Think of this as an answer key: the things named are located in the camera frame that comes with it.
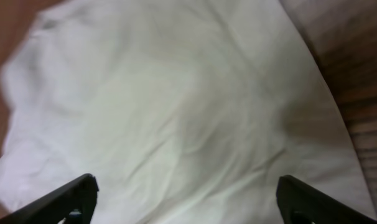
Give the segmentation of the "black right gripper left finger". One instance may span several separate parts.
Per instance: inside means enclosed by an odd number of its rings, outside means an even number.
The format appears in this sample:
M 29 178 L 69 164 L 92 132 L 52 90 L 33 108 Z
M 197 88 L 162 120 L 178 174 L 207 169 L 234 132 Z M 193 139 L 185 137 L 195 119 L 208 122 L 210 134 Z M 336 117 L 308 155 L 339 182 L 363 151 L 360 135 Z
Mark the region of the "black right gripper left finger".
M 90 224 L 98 192 L 96 178 L 84 174 L 1 218 L 0 224 Z

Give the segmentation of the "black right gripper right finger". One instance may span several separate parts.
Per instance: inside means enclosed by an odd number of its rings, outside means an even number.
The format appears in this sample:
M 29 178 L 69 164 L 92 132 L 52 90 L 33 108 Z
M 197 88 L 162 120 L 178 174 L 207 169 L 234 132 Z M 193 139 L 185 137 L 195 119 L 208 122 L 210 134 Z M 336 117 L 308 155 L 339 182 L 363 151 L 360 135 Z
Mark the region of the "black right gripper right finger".
M 276 199 L 284 224 L 377 224 L 291 175 L 279 178 Z

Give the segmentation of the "beige khaki shorts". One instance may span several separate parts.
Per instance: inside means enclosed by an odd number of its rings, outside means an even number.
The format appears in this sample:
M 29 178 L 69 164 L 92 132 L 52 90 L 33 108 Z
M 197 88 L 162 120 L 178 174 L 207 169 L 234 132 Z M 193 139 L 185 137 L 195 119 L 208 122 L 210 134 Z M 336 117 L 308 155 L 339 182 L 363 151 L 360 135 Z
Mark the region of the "beige khaki shorts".
M 280 223 L 290 174 L 376 215 L 277 1 L 65 1 L 37 15 L 0 84 L 9 211 L 91 173 L 93 223 Z

